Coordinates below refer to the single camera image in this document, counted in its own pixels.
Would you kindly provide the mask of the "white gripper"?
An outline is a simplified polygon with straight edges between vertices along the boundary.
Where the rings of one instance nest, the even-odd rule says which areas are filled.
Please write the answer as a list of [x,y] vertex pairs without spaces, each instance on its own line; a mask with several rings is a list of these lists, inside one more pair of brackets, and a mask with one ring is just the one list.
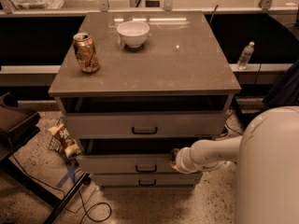
[[171,167],[183,174],[193,174],[202,170],[199,163],[199,149],[195,147],[185,147],[181,150],[173,148],[171,150]]

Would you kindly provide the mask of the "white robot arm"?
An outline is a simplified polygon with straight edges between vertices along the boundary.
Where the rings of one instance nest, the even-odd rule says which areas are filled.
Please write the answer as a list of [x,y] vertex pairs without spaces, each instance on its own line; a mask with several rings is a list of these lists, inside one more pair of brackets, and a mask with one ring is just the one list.
[[237,163],[235,224],[299,224],[299,107],[269,109],[241,136],[199,140],[172,152],[183,173]]

